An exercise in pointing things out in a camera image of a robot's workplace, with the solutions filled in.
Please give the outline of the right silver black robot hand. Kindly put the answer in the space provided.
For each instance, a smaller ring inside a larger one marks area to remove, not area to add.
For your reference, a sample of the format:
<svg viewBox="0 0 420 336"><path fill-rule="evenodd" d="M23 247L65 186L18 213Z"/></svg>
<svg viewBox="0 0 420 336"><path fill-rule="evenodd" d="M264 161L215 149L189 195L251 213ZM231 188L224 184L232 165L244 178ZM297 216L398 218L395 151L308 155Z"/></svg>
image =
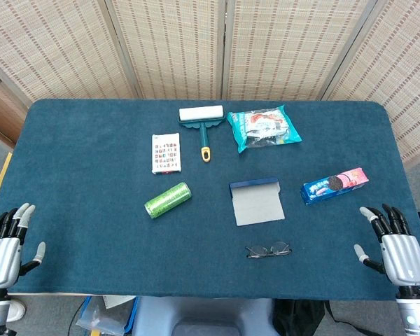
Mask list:
<svg viewBox="0 0 420 336"><path fill-rule="evenodd" d="M411 234L403 212L387 204L383 204L382 207L384 213L366 206L359 209L377 236L382 261L371 259L359 244L354 244L353 249L360 263L386 275L387 279L398 287L398 299L420 300L419 242Z"/></svg>

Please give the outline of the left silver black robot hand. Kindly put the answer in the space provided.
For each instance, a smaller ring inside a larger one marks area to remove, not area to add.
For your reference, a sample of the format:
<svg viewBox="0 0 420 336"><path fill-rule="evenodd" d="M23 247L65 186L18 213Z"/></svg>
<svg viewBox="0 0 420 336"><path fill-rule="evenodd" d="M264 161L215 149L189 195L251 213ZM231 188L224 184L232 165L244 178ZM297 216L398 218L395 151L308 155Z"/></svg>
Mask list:
<svg viewBox="0 0 420 336"><path fill-rule="evenodd" d="M38 267L46 254L46 243L40 242L36 255L23 264L22 248L29 222L36 206L24 203L0 215L0 290L12 287L17 280Z"/></svg>

